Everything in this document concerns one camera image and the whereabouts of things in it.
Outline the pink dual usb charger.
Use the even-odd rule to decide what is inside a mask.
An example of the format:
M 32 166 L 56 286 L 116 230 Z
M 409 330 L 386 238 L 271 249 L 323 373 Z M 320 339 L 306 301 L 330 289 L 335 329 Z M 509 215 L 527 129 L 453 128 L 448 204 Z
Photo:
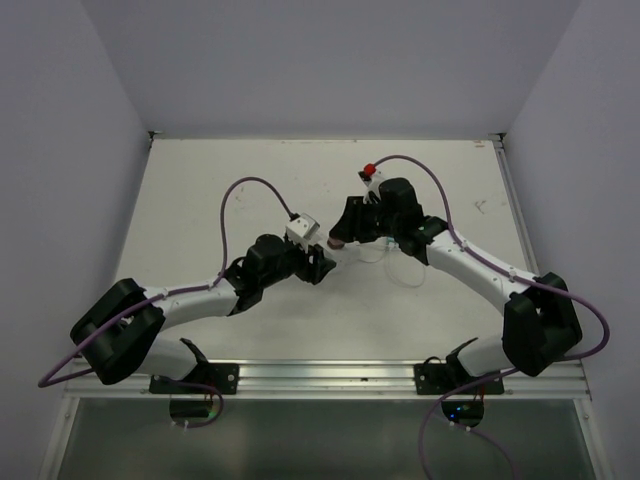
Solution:
M 342 249 L 345 246 L 345 243 L 337 239 L 328 238 L 327 245 L 331 249 L 338 250 L 338 249 Z

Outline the white cube power socket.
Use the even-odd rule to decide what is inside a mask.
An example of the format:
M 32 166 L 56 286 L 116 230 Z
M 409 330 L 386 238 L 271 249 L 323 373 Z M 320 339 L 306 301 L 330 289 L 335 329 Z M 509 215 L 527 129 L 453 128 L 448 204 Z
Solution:
M 333 250 L 332 255 L 337 269 L 343 269 L 360 260 L 360 249 L 357 245 L 345 244 L 341 248 Z

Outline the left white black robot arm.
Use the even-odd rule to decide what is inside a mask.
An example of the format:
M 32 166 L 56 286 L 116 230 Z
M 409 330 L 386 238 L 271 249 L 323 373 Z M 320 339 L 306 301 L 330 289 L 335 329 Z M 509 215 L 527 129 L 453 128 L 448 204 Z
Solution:
M 197 392 L 213 382 L 207 357 L 193 341 L 168 340 L 162 331 L 243 313 L 262 300 L 267 288 L 292 276 L 317 285 L 337 266 L 337 258 L 321 244 L 304 247 L 265 234 L 209 283 L 166 290 L 143 288 L 131 278 L 116 282 L 70 337 L 104 385 L 146 374 Z

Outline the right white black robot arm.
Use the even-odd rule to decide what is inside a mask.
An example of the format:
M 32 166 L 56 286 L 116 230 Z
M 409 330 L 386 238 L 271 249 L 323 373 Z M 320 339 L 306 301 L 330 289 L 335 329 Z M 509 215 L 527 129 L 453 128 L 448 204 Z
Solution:
M 404 178 L 383 181 L 377 192 L 348 197 L 329 237 L 339 244 L 391 237 L 404 254 L 451 275 L 502 315 L 498 334 L 473 338 L 447 355 L 445 379 L 454 391 L 468 392 L 482 376 L 501 370 L 535 377 L 582 339 L 561 277 L 537 277 L 503 262 L 491 269 L 475 259 L 455 240 L 445 220 L 424 214 Z

